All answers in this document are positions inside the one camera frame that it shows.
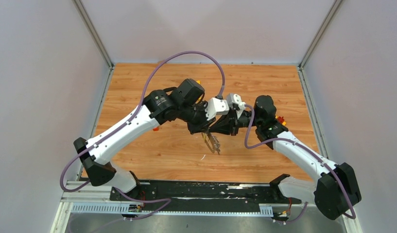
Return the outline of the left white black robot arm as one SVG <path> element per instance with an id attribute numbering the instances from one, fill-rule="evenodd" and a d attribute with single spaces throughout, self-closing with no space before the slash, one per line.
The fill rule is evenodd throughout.
<path id="1" fill-rule="evenodd" d="M 199 99 L 204 88 L 193 79 L 185 79 L 178 87 L 152 91 L 126 118 L 100 135 L 73 144 L 92 186 L 117 187 L 128 200 L 137 200 L 141 187 L 130 171 L 112 165 L 112 158 L 145 132 L 176 119 L 188 124 L 190 133 L 200 133 L 211 123 L 205 112 L 206 102 Z"/>

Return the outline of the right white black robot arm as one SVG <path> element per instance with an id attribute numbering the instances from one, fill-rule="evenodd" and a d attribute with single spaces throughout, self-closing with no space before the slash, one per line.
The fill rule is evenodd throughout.
<path id="1" fill-rule="evenodd" d="M 273 201 L 296 198 L 314 203 L 328 219 L 342 215 L 356 219 L 354 205 L 362 196 L 353 167 L 348 163 L 337 164 L 302 143 L 285 126 L 284 120 L 276 116 L 271 96 L 257 97 L 253 106 L 237 94 L 230 94 L 225 100 L 211 98 L 205 112 L 208 119 L 220 115 L 209 132 L 236 135 L 239 128 L 247 128 L 244 138 L 247 149 L 266 145 L 286 156 L 312 179 L 307 182 L 282 175 L 269 190 Z"/>

